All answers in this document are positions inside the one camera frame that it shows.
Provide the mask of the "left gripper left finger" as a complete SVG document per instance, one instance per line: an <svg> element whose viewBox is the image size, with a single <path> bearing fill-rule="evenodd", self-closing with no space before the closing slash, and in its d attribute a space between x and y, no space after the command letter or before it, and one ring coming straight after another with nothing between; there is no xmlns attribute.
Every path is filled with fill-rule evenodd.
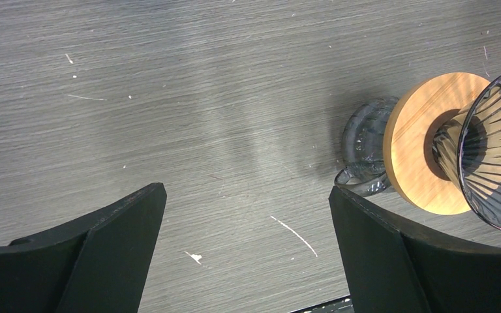
<svg viewBox="0 0 501 313"><path fill-rule="evenodd" d="M166 200L151 183L0 246L0 312L137 312Z"/></svg>

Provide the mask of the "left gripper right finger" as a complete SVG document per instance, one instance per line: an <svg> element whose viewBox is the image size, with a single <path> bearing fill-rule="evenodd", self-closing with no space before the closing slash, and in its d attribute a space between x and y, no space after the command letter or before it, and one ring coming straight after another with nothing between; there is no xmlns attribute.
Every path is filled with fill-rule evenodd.
<svg viewBox="0 0 501 313"><path fill-rule="evenodd" d="M331 216L356 312L501 312L501 248L334 187Z"/></svg>

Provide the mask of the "grey glass coffee server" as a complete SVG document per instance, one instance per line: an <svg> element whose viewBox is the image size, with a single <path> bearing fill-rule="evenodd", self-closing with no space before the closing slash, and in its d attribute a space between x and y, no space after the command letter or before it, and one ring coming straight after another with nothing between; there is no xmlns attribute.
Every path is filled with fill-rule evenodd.
<svg viewBox="0 0 501 313"><path fill-rule="evenodd" d="M335 186L362 197L379 194L391 186L384 165L383 140L398 101L393 96L372 98L351 115L342 132L344 168L334 178Z"/></svg>

